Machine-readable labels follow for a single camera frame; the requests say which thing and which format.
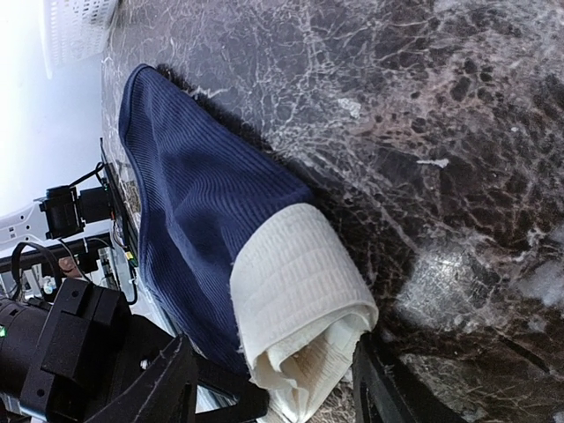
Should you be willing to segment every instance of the black wire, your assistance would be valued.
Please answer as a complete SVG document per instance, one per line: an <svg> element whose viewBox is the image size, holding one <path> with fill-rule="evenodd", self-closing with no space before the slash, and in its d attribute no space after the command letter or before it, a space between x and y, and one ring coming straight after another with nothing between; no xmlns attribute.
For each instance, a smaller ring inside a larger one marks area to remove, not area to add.
<svg viewBox="0 0 564 423"><path fill-rule="evenodd" d="M10 420L10 423L27 423L27 422L30 422L30 421L32 421L31 417L22 416L22 417L15 419L15 420Z"/></svg>
<svg viewBox="0 0 564 423"><path fill-rule="evenodd" d="M95 240L95 241L99 241L102 244L104 244L106 247L108 247L109 249L114 249L113 245L108 244L107 242L105 242L104 240L102 240L101 238L95 237L93 236L92 238L88 238L89 240Z"/></svg>
<svg viewBox="0 0 564 423"><path fill-rule="evenodd" d="M74 262L74 265L77 267L78 271L80 272L80 276L82 276L86 280L86 282L90 282L91 284L93 284L92 280L85 275L85 273L82 271L82 269L80 269L80 266L77 263L77 259L74 258L74 255L72 254L72 251L69 248L69 246L66 244L66 242L63 241L60 238L58 239L58 241L61 242L61 245L64 247L64 249L67 250L67 253L69 253L69 257L72 259L72 261Z"/></svg>
<svg viewBox="0 0 564 423"><path fill-rule="evenodd" d="M57 262L55 255L51 251L34 242L20 242L11 253L11 277L14 279L14 282L16 284L16 292L10 297L11 300L17 300L23 291L21 275L19 274L19 271L21 253L26 247L36 249L47 259L47 262L51 267L51 272L53 273L53 278L55 278L57 287L61 286L61 284L63 283L61 268L59 267L59 263Z"/></svg>
<svg viewBox="0 0 564 423"><path fill-rule="evenodd" d="M78 178L76 181L74 181L71 184L71 187L75 187L75 186L79 185L80 183L86 181L87 179L92 178L93 176L96 176L98 178L100 185L104 185L104 183L101 180L100 175L99 175L99 173L102 171L103 168L104 168L104 163L102 163L102 162L98 163L96 165L96 168L92 172L88 172L84 176L81 176L80 178Z"/></svg>
<svg viewBox="0 0 564 423"><path fill-rule="evenodd" d="M133 285L133 300L127 301L128 306L133 306L133 305L137 304L137 301L139 300L139 292L137 290L137 282L135 281L135 279L133 280L133 282L131 282L131 284Z"/></svg>

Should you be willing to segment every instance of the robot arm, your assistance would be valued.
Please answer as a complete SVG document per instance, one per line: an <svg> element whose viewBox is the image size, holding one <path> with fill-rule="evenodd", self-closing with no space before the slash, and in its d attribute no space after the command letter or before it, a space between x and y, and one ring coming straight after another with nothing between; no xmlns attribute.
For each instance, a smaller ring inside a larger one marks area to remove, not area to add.
<svg viewBox="0 0 564 423"><path fill-rule="evenodd" d="M48 239L47 216L41 203L35 201L27 207L0 217L0 251L13 249L20 242L43 242Z"/></svg>

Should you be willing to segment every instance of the marble surface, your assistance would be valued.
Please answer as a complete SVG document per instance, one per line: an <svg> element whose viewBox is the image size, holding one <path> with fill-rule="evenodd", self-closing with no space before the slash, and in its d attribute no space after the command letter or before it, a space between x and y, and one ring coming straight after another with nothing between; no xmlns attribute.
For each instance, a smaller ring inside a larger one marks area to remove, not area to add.
<svg viewBox="0 0 564 423"><path fill-rule="evenodd" d="M316 189L382 335L442 402L558 423L563 41L561 0L123 0L105 148L138 217L117 114L133 69L160 65Z"/></svg>

